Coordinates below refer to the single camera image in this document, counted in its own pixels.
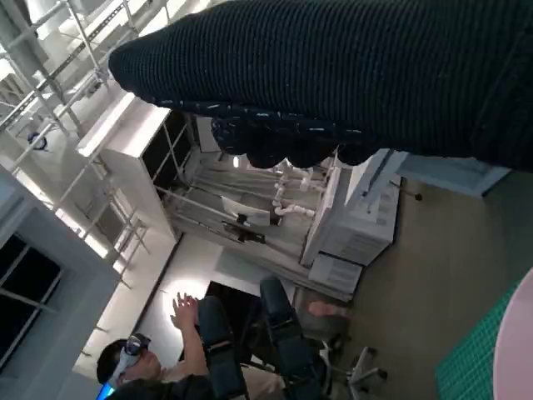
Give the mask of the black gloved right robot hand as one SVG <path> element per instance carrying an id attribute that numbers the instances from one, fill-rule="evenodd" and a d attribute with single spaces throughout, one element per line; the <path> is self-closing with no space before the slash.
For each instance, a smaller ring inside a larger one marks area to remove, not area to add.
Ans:
<path id="1" fill-rule="evenodd" d="M 532 169 L 529 1 L 227 1 L 126 42 L 122 89 L 255 168 L 388 148 Z"/>

